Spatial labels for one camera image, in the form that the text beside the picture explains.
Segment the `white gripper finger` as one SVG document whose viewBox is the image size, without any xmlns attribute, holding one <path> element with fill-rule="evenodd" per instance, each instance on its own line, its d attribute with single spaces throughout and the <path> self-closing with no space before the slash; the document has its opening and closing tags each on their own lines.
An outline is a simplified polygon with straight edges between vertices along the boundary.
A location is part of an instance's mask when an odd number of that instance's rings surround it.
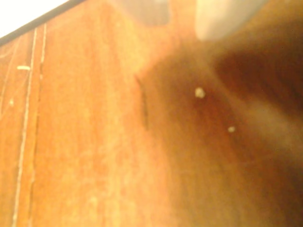
<svg viewBox="0 0 303 227">
<path fill-rule="evenodd" d="M 147 26 L 167 24 L 170 18 L 168 0 L 114 0 L 113 6 Z"/>
<path fill-rule="evenodd" d="M 260 0 L 198 0 L 195 31 L 199 40 L 218 40 L 246 23 L 262 7 Z"/>
</svg>

